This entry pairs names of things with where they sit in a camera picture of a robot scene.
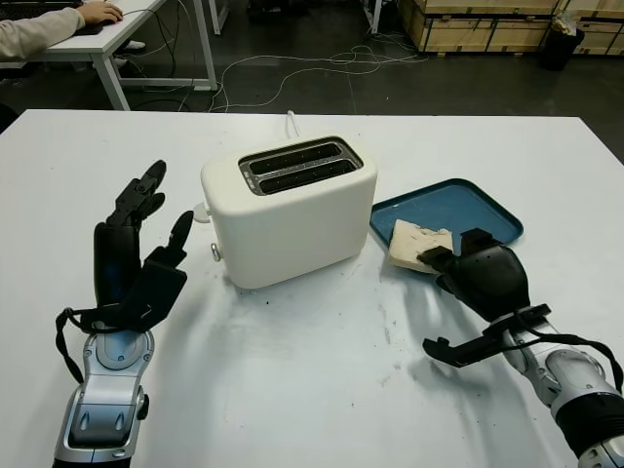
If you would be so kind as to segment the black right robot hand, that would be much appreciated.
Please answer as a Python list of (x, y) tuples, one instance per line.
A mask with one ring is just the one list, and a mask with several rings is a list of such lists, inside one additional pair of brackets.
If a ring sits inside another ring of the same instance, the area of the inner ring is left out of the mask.
[(490, 323), (530, 306), (527, 273), (520, 260), (483, 229), (461, 234), (459, 255), (436, 247), (418, 259), (439, 274), (440, 288)]

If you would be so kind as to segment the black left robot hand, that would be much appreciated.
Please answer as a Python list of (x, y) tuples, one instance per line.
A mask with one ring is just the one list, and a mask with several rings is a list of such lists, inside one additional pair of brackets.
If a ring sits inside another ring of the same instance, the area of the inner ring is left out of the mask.
[(97, 305), (127, 304), (141, 312), (172, 306), (187, 280), (178, 267), (186, 258), (185, 243), (193, 213), (182, 213), (166, 246), (140, 257), (140, 229), (165, 203), (159, 191), (167, 164), (153, 163), (131, 179), (116, 197), (113, 212), (94, 232), (94, 281)]

